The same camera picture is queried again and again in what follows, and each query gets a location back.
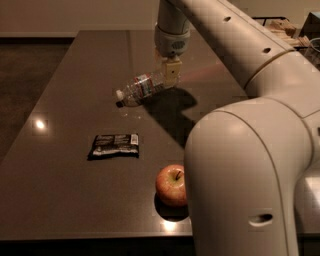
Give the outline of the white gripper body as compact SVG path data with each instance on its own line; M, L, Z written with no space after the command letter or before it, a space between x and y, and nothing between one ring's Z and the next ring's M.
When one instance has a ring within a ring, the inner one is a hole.
M190 31L183 34L171 34L163 31L159 26L155 27L154 43L162 57L174 57L182 55L188 48Z

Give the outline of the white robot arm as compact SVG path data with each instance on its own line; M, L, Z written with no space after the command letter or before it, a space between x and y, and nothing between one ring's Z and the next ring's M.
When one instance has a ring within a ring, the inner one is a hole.
M218 108L185 146L197 256L299 256L294 192L319 159L319 72L228 0L160 0L160 55L195 27L248 100Z

